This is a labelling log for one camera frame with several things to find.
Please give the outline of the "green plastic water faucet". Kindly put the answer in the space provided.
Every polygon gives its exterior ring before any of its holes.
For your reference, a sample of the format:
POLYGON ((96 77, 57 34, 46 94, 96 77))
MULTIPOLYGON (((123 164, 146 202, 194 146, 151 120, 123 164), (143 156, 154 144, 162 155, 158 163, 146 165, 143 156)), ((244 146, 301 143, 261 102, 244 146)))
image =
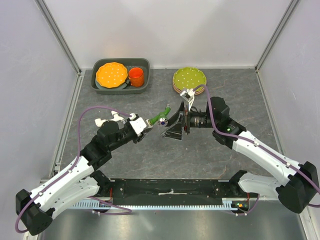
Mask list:
POLYGON ((158 123, 158 125, 165 127, 168 124, 168 114, 170 113, 170 111, 171 107, 169 104, 167 104, 164 111, 149 119, 150 124, 155 125, 156 123, 158 123))

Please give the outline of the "white pvc elbow fitting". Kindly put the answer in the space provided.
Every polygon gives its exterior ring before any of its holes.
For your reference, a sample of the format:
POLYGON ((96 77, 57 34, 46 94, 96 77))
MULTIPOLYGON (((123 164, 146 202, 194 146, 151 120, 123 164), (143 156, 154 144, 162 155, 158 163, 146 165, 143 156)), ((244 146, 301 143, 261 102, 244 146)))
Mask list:
POLYGON ((151 129, 151 128, 153 127, 153 125, 150 124, 150 120, 149 120, 149 119, 146 119, 146 120, 145 120, 145 123, 146 123, 145 129, 151 129))

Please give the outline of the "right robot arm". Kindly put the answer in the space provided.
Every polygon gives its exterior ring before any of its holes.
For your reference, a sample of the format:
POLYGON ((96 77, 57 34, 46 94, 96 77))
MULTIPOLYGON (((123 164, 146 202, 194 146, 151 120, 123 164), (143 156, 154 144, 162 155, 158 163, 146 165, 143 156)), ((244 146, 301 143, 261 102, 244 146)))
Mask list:
POLYGON ((233 120, 230 108, 221 97, 211 97, 206 110, 195 110, 182 102, 176 113, 161 115, 158 123, 166 130, 163 138, 181 140, 191 128, 213 128, 212 136, 221 145, 240 153, 267 172, 270 177, 240 170, 229 180, 229 191, 235 197, 244 193, 277 198, 288 210, 300 214, 319 191, 317 168, 309 161, 292 160, 258 140, 244 126, 233 120))

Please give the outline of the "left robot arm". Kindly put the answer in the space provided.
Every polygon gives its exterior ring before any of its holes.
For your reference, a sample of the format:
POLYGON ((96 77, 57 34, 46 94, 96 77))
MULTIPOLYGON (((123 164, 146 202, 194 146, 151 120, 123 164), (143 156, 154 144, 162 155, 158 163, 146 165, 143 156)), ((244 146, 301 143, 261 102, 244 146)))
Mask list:
POLYGON ((112 158, 112 151, 130 141, 140 142, 151 129, 141 117, 128 119, 122 128, 113 120, 105 121, 70 165, 31 191, 22 189, 16 194, 16 222, 22 222, 25 231, 36 236, 78 201, 106 196, 110 180, 99 168, 112 158))

